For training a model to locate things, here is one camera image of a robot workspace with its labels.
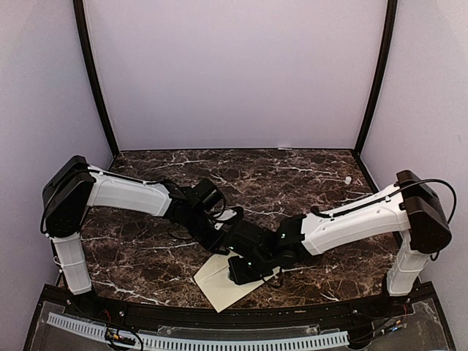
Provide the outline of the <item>cream paper envelope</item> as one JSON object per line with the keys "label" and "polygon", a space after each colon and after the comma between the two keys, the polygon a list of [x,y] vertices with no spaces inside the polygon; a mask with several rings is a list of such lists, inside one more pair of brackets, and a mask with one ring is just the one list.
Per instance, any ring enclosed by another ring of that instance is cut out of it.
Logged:
{"label": "cream paper envelope", "polygon": [[234,252],[228,255],[213,254],[194,275],[195,283],[217,312],[225,310],[265,283],[260,279],[237,285],[231,280],[228,259],[237,256]]}

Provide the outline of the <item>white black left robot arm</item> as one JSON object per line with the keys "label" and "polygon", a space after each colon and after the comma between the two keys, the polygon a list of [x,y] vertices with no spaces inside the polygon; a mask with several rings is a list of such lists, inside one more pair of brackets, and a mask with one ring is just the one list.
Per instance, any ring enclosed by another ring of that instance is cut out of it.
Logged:
{"label": "white black left robot arm", "polygon": [[109,173],[91,166],[83,156],[73,156],[42,191],[43,213],[40,231],[49,237],[75,308],[88,319],[103,313],[102,301],[95,297],[81,243],[81,227],[91,207],[120,208],[162,217],[185,227],[204,249],[227,254],[223,225],[232,225],[244,216],[242,208],[226,204],[219,188],[203,179],[196,186],[179,186],[173,181],[144,181]]}

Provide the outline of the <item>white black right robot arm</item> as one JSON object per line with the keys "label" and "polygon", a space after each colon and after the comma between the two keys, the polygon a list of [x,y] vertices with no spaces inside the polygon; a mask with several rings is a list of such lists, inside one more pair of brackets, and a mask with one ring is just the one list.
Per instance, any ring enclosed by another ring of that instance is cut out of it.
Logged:
{"label": "white black right robot arm", "polygon": [[377,296],[373,310],[389,317],[401,305],[432,255],[451,241],[451,215],[445,215],[437,193],[412,171],[397,174],[397,181],[355,203],[326,212],[312,210],[283,219],[276,230],[246,220],[228,231],[225,244],[235,252],[229,258],[229,278],[237,285],[263,280],[277,268],[290,266],[364,238],[399,232],[402,244],[386,275],[386,291]]}

